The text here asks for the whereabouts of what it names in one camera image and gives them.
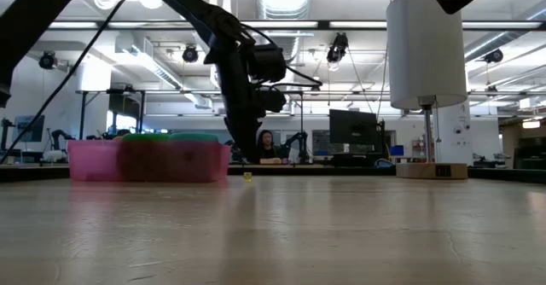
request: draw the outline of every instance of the black monitor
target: black monitor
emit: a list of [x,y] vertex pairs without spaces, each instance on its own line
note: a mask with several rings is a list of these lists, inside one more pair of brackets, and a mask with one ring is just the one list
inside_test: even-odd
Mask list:
[[374,145],[380,148],[377,126],[376,114],[330,110],[330,143]]
[[[15,117],[15,128],[14,128],[14,135],[13,135],[14,140],[19,136],[19,133],[22,132],[26,128],[26,126],[31,123],[32,119],[34,119],[33,115]],[[45,122],[45,116],[41,115],[38,118],[38,120],[34,123],[34,125],[32,125],[32,128],[26,132],[26,134],[21,138],[20,141],[24,143],[42,142],[42,133],[44,132],[44,122]]]

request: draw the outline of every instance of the pink plastic bin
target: pink plastic bin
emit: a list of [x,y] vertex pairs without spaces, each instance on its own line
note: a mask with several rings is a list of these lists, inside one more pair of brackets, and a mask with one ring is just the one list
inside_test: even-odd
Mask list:
[[210,183],[226,178],[229,146],[214,142],[69,141],[70,178],[84,182]]

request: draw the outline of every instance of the small yellow object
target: small yellow object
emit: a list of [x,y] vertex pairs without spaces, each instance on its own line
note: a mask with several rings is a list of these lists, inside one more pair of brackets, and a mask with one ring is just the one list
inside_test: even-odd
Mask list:
[[251,183],[253,181],[253,174],[251,172],[245,172],[242,176],[245,178],[245,183]]

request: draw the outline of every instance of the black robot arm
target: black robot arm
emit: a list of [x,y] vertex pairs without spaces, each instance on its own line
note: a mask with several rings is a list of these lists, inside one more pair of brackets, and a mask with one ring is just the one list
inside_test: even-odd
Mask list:
[[[72,0],[15,0],[0,17],[0,42],[11,45],[0,66],[0,108],[10,98],[13,71],[49,25]],[[163,0],[195,28],[209,46],[206,64],[215,64],[226,109],[225,124],[243,154],[258,158],[254,141],[265,111],[280,111],[286,103],[278,90],[261,90],[251,79],[278,82],[286,74],[282,49],[255,46],[254,39],[230,13],[202,0]]]
[[309,154],[307,154],[307,133],[305,131],[296,133],[281,145],[279,148],[279,155],[282,158],[288,158],[294,141],[299,142],[299,162],[307,163],[309,161]]
[[61,150],[61,145],[59,144],[59,137],[63,137],[65,140],[74,140],[74,138],[68,135],[62,130],[56,130],[51,132],[51,138],[53,138],[53,150]]

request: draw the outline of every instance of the woman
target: woman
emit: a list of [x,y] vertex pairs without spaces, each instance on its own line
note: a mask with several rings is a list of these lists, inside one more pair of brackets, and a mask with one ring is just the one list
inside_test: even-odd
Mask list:
[[273,143],[273,133],[271,131],[262,131],[258,136],[259,163],[262,165],[279,165],[282,163]]

